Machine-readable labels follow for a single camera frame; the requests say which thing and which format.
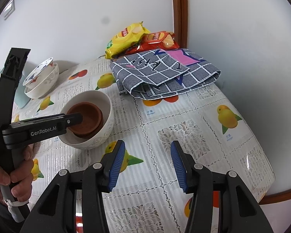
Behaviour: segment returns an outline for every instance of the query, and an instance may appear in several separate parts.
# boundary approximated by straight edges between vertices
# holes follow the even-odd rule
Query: brown wooden trim
[[[260,205],[277,203],[282,201],[291,200],[291,189],[287,191],[283,191],[278,194],[270,194],[263,197],[263,199],[259,202]]]
[[[173,24],[176,34],[175,40],[181,48],[187,45],[188,27],[188,1],[172,0],[173,2]]]

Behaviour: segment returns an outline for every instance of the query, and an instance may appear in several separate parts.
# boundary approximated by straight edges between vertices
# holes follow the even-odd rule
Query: silver screw
[[[228,173],[228,175],[230,175],[231,177],[235,178],[237,176],[237,173],[235,173],[234,171],[230,171]]]
[[[201,169],[203,168],[203,165],[200,164],[200,163],[196,163],[196,164],[194,165],[194,168],[195,168],[195,169],[198,169],[198,170],[201,170]]]
[[[62,170],[59,171],[59,175],[60,176],[64,176],[66,174],[67,174],[67,170],[66,169],[62,169]]]
[[[102,167],[102,164],[100,164],[100,163],[95,163],[95,164],[93,165],[93,167],[94,167],[94,169],[99,169],[99,168]]]

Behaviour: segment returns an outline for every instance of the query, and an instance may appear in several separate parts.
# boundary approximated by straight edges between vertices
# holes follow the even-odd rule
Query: lace patterned tablecloth
[[[104,58],[75,66],[60,74],[54,89],[44,98],[16,109],[13,117],[19,115],[24,120],[60,113],[71,97],[96,89],[100,76],[106,73],[111,70]],[[85,151],[62,143],[58,137],[37,143],[34,156],[44,178],[33,182],[31,207],[59,170],[86,169],[99,162],[105,148],[118,139],[139,161],[120,173],[110,194],[103,194],[110,232],[184,232],[184,208],[192,195],[179,188],[170,156],[173,140],[212,171],[236,171],[258,201],[273,183],[274,173],[261,146],[215,84],[152,102],[120,96],[116,84],[98,90],[108,94],[113,103],[115,123],[110,137],[101,146]],[[40,104],[48,96],[49,106],[41,110]],[[224,129],[219,123],[220,105],[239,117],[235,128]],[[77,212],[81,212],[80,200],[78,193]],[[213,232],[217,230],[217,220],[218,209],[214,207]]]

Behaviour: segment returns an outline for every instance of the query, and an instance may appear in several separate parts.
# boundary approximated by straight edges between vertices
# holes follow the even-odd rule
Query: human hand
[[[31,169],[33,168],[33,144],[27,146],[23,151],[25,161],[20,166],[8,175],[0,167],[0,184],[4,186],[10,185],[11,182],[19,182],[15,187],[12,188],[11,192],[18,201],[23,202],[30,198],[33,181],[33,175]],[[5,205],[3,196],[0,190],[0,202]]]

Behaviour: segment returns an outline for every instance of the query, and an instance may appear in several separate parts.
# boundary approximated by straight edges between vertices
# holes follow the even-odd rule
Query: white ceramic bowl
[[[67,129],[67,133],[60,135],[59,139],[76,149],[89,150],[100,146],[110,136],[114,125],[114,113],[109,96],[98,90],[89,90],[74,96],[66,103],[61,113],[66,114],[73,105],[81,102],[93,103],[100,108],[104,118],[103,128],[90,139],[77,137],[72,131]]]
[[[31,73],[24,80],[23,86],[26,86],[29,89],[34,89],[50,74],[50,72],[54,69],[55,64],[56,63],[53,63],[53,58],[43,61],[31,71]]]
[[[52,68],[53,70],[50,72],[50,74],[47,75],[47,77],[43,81],[41,81],[41,83],[38,84],[35,88],[29,89],[26,87],[24,91],[25,95],[27,95],[31,99],[36,99],[47,94],[47,92],[49,92],[55,85],[59,76],[58,64],[54,63],[54,66]]]

